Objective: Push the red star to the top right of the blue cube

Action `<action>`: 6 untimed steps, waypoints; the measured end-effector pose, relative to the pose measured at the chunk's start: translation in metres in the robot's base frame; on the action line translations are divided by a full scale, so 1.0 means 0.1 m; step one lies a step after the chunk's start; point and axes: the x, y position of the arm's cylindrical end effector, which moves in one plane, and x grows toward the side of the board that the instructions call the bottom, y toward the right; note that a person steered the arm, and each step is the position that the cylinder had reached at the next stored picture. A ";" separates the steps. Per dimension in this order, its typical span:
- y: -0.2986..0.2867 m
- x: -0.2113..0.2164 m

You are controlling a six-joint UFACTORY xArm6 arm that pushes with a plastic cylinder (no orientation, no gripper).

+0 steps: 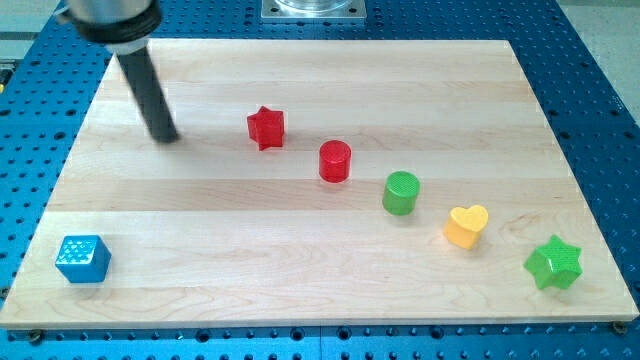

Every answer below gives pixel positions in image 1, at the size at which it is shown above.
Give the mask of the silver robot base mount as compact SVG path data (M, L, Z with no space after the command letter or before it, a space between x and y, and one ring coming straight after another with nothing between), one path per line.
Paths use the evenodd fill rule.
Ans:
M262 0L263 20L364 20L365 0Z

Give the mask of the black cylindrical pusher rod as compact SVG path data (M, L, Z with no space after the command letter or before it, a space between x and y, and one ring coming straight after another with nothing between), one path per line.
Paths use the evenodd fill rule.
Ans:
M118 54L117 59L151 138L175 142L179 135L147 47Z

